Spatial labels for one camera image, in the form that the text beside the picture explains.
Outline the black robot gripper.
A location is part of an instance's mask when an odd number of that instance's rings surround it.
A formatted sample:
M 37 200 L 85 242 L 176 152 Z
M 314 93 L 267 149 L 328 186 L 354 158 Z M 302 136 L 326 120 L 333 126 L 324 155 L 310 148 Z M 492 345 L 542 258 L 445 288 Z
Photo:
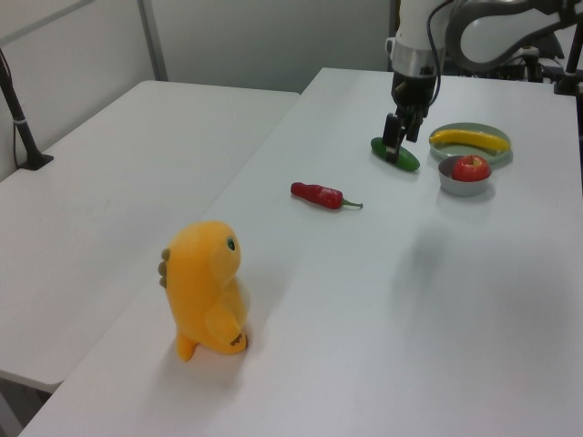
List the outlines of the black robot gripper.
M 394 72 L 392 83 L 392 98 L 398 114 L 405 116 L 407 141 L 416 142 L 419 130 L 428 113 L 436 89 L 436 76 L 407 76 Z M 394 114 L 386 116 L 382 144 L 385 149 L 385 160 L 396 164 L 402 144 L 401 134 L 403 120 Z

